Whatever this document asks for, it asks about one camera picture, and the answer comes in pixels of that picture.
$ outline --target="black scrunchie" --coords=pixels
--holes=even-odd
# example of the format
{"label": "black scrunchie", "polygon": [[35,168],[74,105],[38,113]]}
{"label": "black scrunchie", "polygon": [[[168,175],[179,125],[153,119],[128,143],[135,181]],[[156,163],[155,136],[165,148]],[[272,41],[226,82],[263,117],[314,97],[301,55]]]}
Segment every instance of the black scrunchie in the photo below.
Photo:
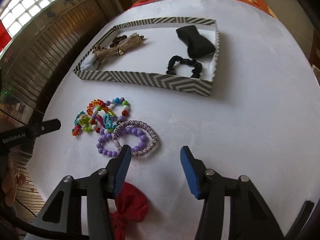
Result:
{"label": "black scrunchie", "polygon": [[201,63],[197,62],[195,59],[190,60],[188,58],[182,58],[180,56],[173,56],[168,63],[167,75],[176,75],[175,69],[173,68],[176,62],[180,62],[182,65],[188,65],[190,67],[194,67],[192,70],[193,75],[192,78],[200,78],[200,73],[202,71]]}

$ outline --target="white bead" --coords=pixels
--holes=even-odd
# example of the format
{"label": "white bead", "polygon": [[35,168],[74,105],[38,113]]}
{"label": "white bead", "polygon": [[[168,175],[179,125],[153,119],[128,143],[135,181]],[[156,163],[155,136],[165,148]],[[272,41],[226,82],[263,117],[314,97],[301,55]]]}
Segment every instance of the white bead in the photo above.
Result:
{"label": "white bead", "polygon": [[119,147],[120,147],[120,143],[119,143],[119,141],[118,141],[118,140],[114,140],[114,141],[113,141],[113,143],[115,144],[115,146],[116,146],[117,148],[119,148]]}

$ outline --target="white table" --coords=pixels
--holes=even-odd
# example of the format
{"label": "white table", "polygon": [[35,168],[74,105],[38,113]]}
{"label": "white table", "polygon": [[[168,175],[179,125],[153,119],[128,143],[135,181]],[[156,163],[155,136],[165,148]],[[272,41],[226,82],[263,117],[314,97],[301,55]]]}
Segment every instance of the white table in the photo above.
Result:
{"label": "white table", "polygon": [[127,239],[194,239],[203,202],[189,191],[180,164],[184,145],[222,176],[248,175],[286,234],[303,202],[319,199],[320,89],[307,59],[281,22],[235,0],[163,0],[133,8],[87,48],[113,25],[165,16],[217,20],[220,55],[212,95],[83,81],[71,67],[44,116],[58,118],[61,129],[36,140],[27,165],[35,186],[46,200],[65,175],[80,178],[105,167],[109,158],[95,147],[99,136],[72,137],[73,121],[93,99],[124,97],[132,106],[130,119],[148,123],[160,138],[154,153],[133,158],[129,167],[126,181],[145,193],[150,211],[129,227]]}

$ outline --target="screw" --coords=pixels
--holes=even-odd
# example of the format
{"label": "screw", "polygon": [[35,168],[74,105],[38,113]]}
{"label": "screw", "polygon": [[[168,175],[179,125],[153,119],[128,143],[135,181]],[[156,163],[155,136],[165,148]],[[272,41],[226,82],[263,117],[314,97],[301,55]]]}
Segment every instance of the screw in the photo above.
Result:
{"label": "screw", "polygon": [[214,170],[213,169],[206,169],[205,174],[208,176],[212,176],[212,175],[214,175]]}
{"label": "screw", "polygon": [[65,177],[63,178],[63,182],[69,182],[69,181],[71,181],[71,179],[72,179],[72,177],[71,177],[70,175],[65,176]]}
{"label": "screw", "polygon": [[98,174],[99,175],[105,175],[105,174],[107,174],[107,170],[106,169],[100,169],[100,170],[98,170]]}
{"label": "screw", "polygon": [[248,181],[250,180],[249,177],[246,176],[246,175],[242,175],[242,176],[240,177],[240,179],[241,179],[242,182],[248,182]]}

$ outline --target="red hair bow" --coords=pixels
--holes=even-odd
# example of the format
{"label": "red hair bow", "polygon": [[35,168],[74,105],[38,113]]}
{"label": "red hair bow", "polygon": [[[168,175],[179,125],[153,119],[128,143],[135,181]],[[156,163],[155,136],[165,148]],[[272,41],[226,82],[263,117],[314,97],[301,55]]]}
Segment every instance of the red hair bow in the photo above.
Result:
{"label": "red hair bow", "polygon": [[115,203],[117,211],[110,214],[113,231],[116,240],[125,240],[128,222],[141,222],[148,214],[148,200],[135,186],[125,182]]}

